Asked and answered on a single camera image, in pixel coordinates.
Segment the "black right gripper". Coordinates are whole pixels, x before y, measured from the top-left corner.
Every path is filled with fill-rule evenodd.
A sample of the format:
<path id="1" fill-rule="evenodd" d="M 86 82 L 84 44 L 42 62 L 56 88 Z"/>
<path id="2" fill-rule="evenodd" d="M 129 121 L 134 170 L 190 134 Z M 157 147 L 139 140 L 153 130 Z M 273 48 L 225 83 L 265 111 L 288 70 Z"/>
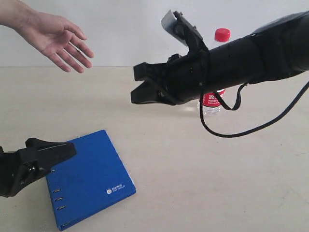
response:
<path id="1" fill-rule="evenodd" d="M 166 63 L 143 62 L 133 67 L 135 81 L 163 80 L 164 88 L 144 81 L 130 93 L 132 104 L 181 105 L 201 94 L 208 58 L 205 54 L 174 54 Z"/>

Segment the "person's open hand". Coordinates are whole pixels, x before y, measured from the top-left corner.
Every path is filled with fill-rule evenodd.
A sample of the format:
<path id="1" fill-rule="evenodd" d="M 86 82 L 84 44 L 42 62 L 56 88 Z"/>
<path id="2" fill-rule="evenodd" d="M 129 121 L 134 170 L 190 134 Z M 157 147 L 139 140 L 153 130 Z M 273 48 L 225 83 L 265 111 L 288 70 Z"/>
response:
<path id="1" fill-rule="evenodd" d="M 86 35 L 63 16 L 34 12 L 15 31 L 66 73 L 92 67 L 94 53 L 85 44 Z"/>

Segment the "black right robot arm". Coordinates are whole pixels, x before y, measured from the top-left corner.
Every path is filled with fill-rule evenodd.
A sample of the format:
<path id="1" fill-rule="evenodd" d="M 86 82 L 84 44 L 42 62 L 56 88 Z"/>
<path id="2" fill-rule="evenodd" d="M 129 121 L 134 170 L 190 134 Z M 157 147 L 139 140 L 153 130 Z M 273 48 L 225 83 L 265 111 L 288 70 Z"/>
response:
<path id="1" fill-rule="evenodd" d="M 134 79 L 140 85 L 131 91 L 133 104 L 181 105 L 201 93 L 282 80 L 309 69 L 308 12 L 281 17 L 212 49 L 180 12 L 167 12 L 161 24 L 189 51 L 165 63 L 134 66 Z"/>

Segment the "person's bare forearm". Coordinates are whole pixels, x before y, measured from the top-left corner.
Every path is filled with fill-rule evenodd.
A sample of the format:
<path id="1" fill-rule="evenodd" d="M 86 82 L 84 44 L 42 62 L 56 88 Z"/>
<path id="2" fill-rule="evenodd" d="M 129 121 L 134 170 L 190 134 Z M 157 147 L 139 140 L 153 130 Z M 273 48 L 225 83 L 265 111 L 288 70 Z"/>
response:
<path id="1" fill-rule="evenodd" d="M 32 9 L 21 0 L 0 1 L 0 24 L 19 30 L 28 21 Z"/>

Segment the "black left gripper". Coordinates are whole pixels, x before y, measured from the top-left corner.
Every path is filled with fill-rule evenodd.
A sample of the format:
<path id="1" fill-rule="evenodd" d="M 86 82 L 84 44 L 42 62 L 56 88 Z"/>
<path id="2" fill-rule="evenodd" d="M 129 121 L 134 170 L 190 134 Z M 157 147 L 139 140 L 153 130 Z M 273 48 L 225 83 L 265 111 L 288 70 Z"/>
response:
<path id="1" fill-rule="evenodd" d="M 45 177 L 52 167 L 76 155 L 73 143 L 29 138 L 26 148 L 4 152 L 0 147 L 0 196 L 16 196 L 33 182 Z"/>

